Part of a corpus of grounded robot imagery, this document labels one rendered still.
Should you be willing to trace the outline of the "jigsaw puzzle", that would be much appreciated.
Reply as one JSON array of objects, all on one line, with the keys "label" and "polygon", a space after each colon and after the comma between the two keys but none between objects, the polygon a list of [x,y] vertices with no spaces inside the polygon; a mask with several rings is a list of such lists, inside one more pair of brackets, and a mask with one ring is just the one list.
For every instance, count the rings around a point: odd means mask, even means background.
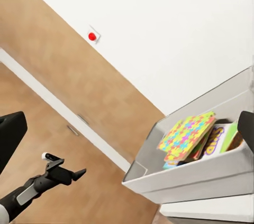
[{"label": "jigsaw puzzle", "polygon": [[216,122],[216,118],[212,116],[190,116],[186,118],[184,124],[183,120],[180,120],[157,148],[181,160],[186,160],[189,153],[203,139],[206,131],[214,125],[214,122]]},{"label": "jigsaw puzzle", "polygon": [[[209,113],[200,115],[201,117],[205,117],[205,116],[212,116],[213,118],[215,118],[215,112],[211,111]],[[197,117],[200,117],[197,116]],[[216,122],[214,122],[215,125]],[[193,160],[193,159],[198,159],[200,154],[203,151],[203,147],[207,142],[208,137],[210,136],[210,132],[213,131],[214,129],[214,125],[211,127],[210,130],[206,131],[206,134],[203,136],[203,139],[197,144],[197,146],[189,153],[189,156],[186,158],[187,160]],[[172,156],[171,154],[167,153],[166,158],[165,158],[166,162],[170,162],[170,161],[185,161],[185,160],[181,160],[177,157]]]}]

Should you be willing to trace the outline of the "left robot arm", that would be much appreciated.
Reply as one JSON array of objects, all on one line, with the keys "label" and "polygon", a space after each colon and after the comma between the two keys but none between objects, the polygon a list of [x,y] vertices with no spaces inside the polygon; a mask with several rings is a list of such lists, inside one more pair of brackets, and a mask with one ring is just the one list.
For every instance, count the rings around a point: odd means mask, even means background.
[{"label": "left robot arm", "polygon": [[37,175],[27,180],[24,186],[0,199],[0,224],[11,224],[11,221],[20,215],[42,193],[58,184],[71,185],[72,180],[78,181],[86,169],[74,173],[61,169],[65,159],[43,153],[42,158],[48,161],[45,174]]}]

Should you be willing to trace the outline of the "toy box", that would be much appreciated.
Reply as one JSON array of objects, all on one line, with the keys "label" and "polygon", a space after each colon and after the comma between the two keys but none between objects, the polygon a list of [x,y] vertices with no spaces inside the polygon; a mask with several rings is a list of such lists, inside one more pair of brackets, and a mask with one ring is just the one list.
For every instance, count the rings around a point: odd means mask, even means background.
[{"label": "toy box", "polygon": [[231,151],[163,168],[167,152],[157,146],[186,118],[215,112],[215,124],[232,124],[254,113],[254,67],[239,72],[152,127],[122,184],[157,204],[254,193],[254,153],[243,139]]}]

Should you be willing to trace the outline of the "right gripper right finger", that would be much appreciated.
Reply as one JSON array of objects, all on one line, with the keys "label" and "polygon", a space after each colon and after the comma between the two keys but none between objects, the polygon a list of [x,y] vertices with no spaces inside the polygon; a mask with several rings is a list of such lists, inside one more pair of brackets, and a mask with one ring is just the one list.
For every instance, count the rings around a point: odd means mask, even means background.
[{"label": "right gripper right finger", "polygon": [[238,132],[254,153],[254,113],[242,111],[237,122]]}]

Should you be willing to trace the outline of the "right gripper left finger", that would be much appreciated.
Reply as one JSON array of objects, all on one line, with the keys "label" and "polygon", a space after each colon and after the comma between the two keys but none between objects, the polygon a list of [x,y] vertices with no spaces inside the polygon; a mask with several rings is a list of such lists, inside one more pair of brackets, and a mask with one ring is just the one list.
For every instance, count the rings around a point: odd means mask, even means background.
[{"label": "right gripper left finger", "polygon": [[28,131],[22,111],[0,117],[0,174]]}]

